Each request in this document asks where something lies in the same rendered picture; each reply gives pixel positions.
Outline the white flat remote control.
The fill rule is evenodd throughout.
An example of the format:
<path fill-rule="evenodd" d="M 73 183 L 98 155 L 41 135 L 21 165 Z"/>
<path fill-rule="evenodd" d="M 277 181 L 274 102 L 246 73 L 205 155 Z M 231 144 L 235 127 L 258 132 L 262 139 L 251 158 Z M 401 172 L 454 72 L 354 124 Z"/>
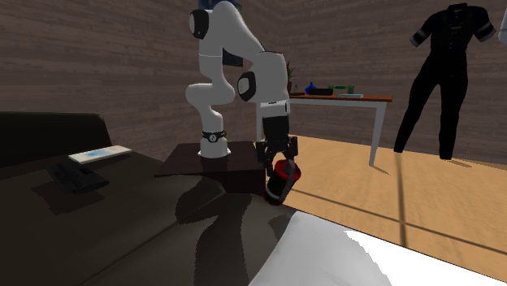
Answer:
<path fill-rule="evenodd" d="M 68 156 L 72 161 L 79 164 L 92 163 L 106 158 L 129 154 L 132 150 L 121 145 L 113 145 L 101 149 L 94 149 L 85 151 L 78 154 L 71 154 Z"/>

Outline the black hanging jumpsuit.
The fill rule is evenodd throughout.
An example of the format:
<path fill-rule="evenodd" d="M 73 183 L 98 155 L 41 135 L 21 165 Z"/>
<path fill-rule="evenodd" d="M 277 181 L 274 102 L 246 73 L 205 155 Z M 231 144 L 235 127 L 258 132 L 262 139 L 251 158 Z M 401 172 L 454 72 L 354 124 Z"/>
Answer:
<path fill-rule="evenodd" d="M 458 3 L 429 16 L 410 38 L 415 47 L 429 39 L 430 54 L 411 86 L 407 110 L 393 147 L 395 152 L 404 151 L 428 98 L 439 87 L 439 156 L 443 160 L 453 158 L 459 113 L 468 89 L 467 48 L 472 37 L 484 42 L 495 32 L 485 8 Z"/>

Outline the black and red can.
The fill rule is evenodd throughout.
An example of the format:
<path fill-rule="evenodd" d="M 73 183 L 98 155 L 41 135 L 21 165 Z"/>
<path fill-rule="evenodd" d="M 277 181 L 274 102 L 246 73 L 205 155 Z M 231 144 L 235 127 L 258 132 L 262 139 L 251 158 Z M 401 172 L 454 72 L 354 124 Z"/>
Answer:
<path fill-rule="evenodd" d="M 301 178 L 301 170 L 292 159 L 276 162 L 263 193 L 266 201 L 278 206 L 284 203 L 293 185 Z"/>

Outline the black remote control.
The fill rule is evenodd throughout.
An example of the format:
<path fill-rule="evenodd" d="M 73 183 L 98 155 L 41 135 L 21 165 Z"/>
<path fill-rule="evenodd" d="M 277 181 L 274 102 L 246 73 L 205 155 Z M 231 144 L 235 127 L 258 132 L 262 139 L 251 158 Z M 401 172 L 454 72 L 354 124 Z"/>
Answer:
<path fill-rule="evenodd" d="M 108 180 L 79 163 L 58 163 L 48 166 L 46 170 L 65 193 L 89 193 L 109 184 Z"/>

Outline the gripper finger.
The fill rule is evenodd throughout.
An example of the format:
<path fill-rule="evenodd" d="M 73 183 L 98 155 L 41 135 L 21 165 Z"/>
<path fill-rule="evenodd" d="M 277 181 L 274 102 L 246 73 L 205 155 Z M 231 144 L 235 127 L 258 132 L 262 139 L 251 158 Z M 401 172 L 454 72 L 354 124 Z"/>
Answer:
<path fill-rule="evenodd" d="M 257 141 L 255 143 L 257 158 L 262 163 L 266 174 L 271 177 L 273 174 L 273 160 L 278 153 L 277 145 L 274 141 Z"/>
<path fill-rule="evenodd" d="M 285 164 L 283 173 L 287 176 L 287 186 L 293 186 L 298 180 L 298 166 L 295 157 L 298 155 L 298 139 L 296 136 L 289 137 L 288 148 L 284 151 Z"/>

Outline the dark robot stand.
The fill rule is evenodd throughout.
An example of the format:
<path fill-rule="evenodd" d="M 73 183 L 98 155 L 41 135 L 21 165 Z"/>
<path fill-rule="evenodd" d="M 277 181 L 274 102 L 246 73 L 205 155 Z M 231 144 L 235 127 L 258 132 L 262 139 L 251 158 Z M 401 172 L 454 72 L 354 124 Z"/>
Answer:
<path fill-rule="evenodd" d="M 203 158 L 198 143 L 178 144 L 162 164 L 155 177 L 204 176 L 219 182 L 228 193 L 250 193 L 262 196 L 266 171 L 258 161 L 254 143 L 231 141 L 231 150 L 223 158 Z"/>

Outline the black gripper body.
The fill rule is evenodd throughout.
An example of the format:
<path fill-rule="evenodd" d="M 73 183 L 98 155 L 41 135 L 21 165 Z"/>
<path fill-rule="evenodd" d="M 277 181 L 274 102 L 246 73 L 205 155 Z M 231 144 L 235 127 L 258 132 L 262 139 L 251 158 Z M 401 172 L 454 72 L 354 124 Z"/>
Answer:
<path fill-rule="evenodd" d="M 288 145 L 289 117 L 287 115 L 262 119 L 265 141 L 270 148 L 285 148 Z"/>

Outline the white-legged table with wooden top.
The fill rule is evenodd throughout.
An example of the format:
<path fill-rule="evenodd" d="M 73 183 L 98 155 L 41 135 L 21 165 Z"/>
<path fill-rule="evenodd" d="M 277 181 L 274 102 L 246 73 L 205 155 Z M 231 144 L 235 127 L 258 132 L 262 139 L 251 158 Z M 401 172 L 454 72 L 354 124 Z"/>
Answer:
<path fill-rule="evenodd" d="M 332 95 L 332 96 L 315 96 L 315 95 L 292 95 L 287 97 L 292 104 L 316 105 L 316 106 L 353 106 L 353 107 L 369 107 L 375 108 L 375 124 L 370 144 L 369 165 L 374 166 L 375 155 L 379 146 L 379 139 L 384 123 L 385 111 L 387 104 L 392 101 L 392 96 L 388 95 Z"/>

